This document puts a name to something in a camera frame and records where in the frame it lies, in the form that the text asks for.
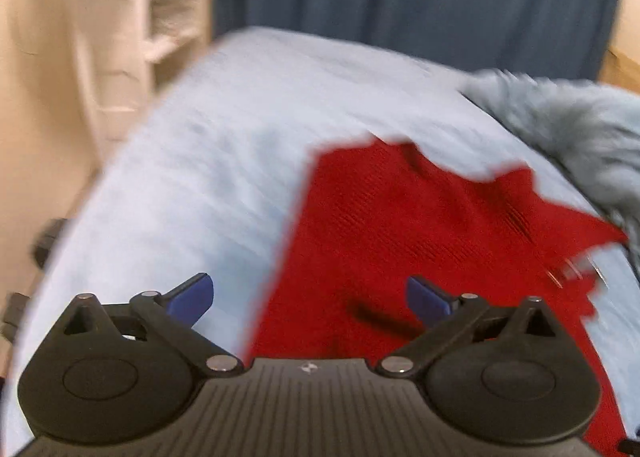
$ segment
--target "beige wall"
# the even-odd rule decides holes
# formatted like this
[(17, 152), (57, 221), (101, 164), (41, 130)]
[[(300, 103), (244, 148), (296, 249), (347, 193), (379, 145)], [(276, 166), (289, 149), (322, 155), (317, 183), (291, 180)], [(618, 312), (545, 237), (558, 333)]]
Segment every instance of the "beige wall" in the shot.
[(611, 44), (614, 49), (640, 63), (640, 0), (620, 0)]
[(74, 76), (66, 0), (0, 0), (0, 305), (31, 285), (36, 234), (93, 167)]

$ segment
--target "screw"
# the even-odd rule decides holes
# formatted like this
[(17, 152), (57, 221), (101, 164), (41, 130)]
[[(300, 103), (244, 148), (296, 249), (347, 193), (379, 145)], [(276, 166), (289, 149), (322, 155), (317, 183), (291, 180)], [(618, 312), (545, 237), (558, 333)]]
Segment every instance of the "screw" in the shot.
[(217, 356), (212, 356), (207, 360), (207, 366), (212, 371), (217, 372), (228, 372), (232, 371), (236, 366), (238, 366), (238, 360), (233, 356), (227, 356), (226, 354), (218, 354)]
[(414, 367), (414, 362), (402, 356), (389, 356), (382, 360), (382, 368), (387, 372), (402, 374)]

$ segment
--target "black object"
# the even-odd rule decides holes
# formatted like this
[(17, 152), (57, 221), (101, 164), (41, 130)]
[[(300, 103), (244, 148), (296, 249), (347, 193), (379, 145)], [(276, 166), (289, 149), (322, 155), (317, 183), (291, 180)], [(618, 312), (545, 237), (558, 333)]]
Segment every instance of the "black object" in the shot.
[(632, 457), (640, 457), (640, 442), (624, 439), (618, 445), (618, 451)]
[(65, 225), (66, 218), (54, 218), (37, 238), (33, 246), (33, 259), (39, 268), (44, 269), (53, 246)]
[(128, 305), (76, 297), (20, 377), (36, 435), (20, 455), (596, 456), (579, 439), (596, 378), (535, 297), (494, 308), (463, 295), (375, 369), (357, 359), (245, 369), (177, 319), (184, 307), (168, 313), (208, 278)]
[(20, 293), (11, 293), (7, 299), (4, 314), (2, 315), (1, 333), (10, 343), (13, 343), (15, 340), (18, 326), (20, 326), (24, 309), (27, 307), (28, 302), (29, 297)]

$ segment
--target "white shelf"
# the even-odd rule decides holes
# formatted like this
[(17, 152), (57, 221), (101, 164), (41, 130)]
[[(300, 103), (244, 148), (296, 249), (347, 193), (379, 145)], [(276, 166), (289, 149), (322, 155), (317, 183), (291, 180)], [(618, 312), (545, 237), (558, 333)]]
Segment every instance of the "white shelf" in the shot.
[(145, 42), (145, 60), (149, 63), (160, 63), (168, 55), (200, 35), (197, 28), (189, 28), (177, 36), (154, 36)]

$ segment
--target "logo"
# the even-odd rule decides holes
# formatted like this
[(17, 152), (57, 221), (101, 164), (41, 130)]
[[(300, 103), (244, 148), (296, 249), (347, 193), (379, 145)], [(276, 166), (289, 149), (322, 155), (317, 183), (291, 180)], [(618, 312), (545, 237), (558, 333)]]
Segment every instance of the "logo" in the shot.
[(307, 374), (313, 374), (315, 371), (318, 370), (318, 366), (315, 363), (312, 363), (311, 361), (307, 361), (306, 363), (303, 363), (302, 365), (299, 366), (299, 369), (303, 372), (306, 372)]

